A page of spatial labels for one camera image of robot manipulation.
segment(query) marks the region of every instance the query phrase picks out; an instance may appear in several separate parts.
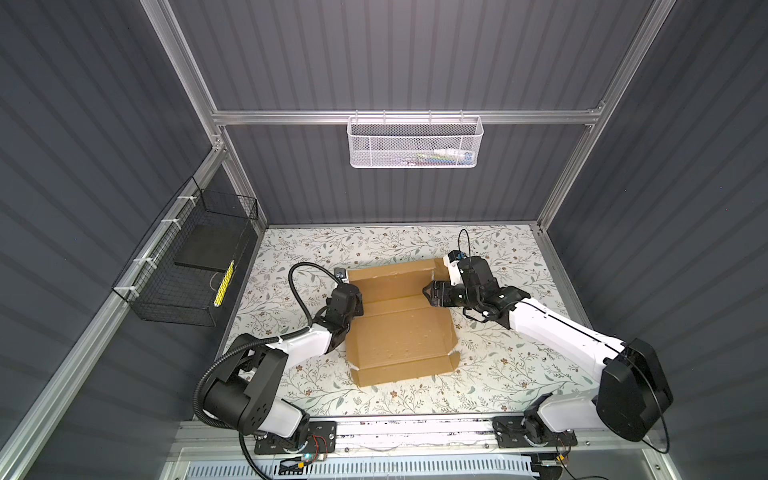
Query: brown cardboard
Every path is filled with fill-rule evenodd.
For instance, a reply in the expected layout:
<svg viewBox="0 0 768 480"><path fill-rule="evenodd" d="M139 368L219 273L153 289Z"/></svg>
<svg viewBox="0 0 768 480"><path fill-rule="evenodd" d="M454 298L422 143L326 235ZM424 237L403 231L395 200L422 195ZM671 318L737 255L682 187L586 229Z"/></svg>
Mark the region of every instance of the brown cardboard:
<svg viewBox="0 0 768 480"><path fill-rule="evenodd" d="M350 270L360 288L364 316L346 336L346 356L357 386L452 372L461 356L451 313L429 305L422 289L450 280L442 259Z"/></svg>

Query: striped gray panel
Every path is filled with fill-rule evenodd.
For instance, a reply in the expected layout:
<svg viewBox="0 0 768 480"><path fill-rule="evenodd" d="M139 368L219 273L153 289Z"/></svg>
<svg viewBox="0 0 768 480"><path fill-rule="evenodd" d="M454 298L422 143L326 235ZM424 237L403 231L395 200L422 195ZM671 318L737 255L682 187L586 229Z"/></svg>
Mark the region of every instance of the striped gray panel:
<svg viewBox="0 0 768 480"><path fill-rule="evenodd" d="M685 478L768 449L768 4L678 2L550 235L592 323L657 349Z"/></svg>
<svg viewBox="0 0 768 480"><path fill-rule="evenodd" d="M478 166L356 169L343 126L227 128L272 224L535 220L584 131L489 125Z"/></svg>
<svg viewBox="0 0 768 480"><path fill-rule="evenodd" d="M597 106L649 0L173 0L221 110Z"/></svg>
<svg viewBox="0 0 768 480"><path fill-rule="evenodd" d="M0 2L0 444L209 149L137 2Z"/></svg>

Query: black wire basket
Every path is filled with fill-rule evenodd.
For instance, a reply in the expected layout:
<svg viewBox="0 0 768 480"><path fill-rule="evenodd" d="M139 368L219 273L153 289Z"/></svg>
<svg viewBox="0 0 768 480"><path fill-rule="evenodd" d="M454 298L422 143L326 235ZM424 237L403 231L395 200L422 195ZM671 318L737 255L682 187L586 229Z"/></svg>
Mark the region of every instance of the black wire basket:
<svg viewBox="0 0 768 480"><path fill-rule="evenodd" d="M113 290L143 320L200 326L228 321L256 247L257 212L255 198L198 189L176 218L161 220L168 225L151 253L137 258L144 241L136 249L118 277L139 262L133 283L116 283ZM236 239L226 271L178 264L179 252L198 226L219 229Z"/></svg>

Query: black mounting plate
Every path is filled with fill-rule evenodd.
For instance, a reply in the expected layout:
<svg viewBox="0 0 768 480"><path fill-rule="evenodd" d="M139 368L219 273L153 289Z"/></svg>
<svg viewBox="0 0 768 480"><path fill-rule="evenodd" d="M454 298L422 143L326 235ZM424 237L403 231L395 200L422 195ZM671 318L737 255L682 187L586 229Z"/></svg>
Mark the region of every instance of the black mounting plate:
<svg viewBox="0 0 768 480"><path fill-rule="evenodd" d="M504 432L494 432L500 449L522 449L533 446L574 447L578 443L574 432L562 432L553 434L554 439L547 442L546 445L532 445L525 439L525 433L518 430L521 420L522 417L519 416L494 417L492 419L492 422L500 422L503 426L507 427Z"/></svg>
<svg viewBox="0 0 768 480"><path fill-rule="evenodd" d="M275 435L270 433L265 439L256 440L256 447L253 449L253 453L256 455L314 453L315 441L312 435L323 437L326 440L323 442L323 440L318 439L318 453L333 453L336 450L336 422L313 422L310 420L309 429L310 433L306 437L306 445L298 452L286 452L283 448L285 440L275 439Z"/></svg>

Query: side wall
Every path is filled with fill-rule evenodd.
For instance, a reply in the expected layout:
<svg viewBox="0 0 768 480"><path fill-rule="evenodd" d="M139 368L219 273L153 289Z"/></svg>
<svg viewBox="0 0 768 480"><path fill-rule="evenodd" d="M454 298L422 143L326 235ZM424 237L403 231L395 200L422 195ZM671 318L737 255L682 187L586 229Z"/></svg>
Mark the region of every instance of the side wall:
<svg viewBox="0 0 768 480"><path fill-rule="evenodd" d="M768 4L678 1L549 231L591 322L659 353L685 478L768 456Z"/></svg>
<svg viewBox="0 0 768 480"><path fill-rule="evenodd" d="M0 1L0 445L209 150L138 1ZM29 478L43 468L57 478L87 478L68 468L80 468L86 455L124 451L124 443L104 438L139 429L142 456L131 456L131 468L145 468L143 458L164 451L154 424L132 416L149 407L127 391L155 385L145 402L161 413L152 415L188 418L178 399L188 391L157 375L204 364L216 335L127 319L81 394L93 424L73 420L83 408L78 399L40 458L48 467ZM119 379L120 388L99 390L94 382L104 376ZM106 407L109 399L124 410ZM67 445L56 442L63 432L76 432ZM100 443L89 450L91 439ZM61 462L51 467L51 458Z"/></svg>

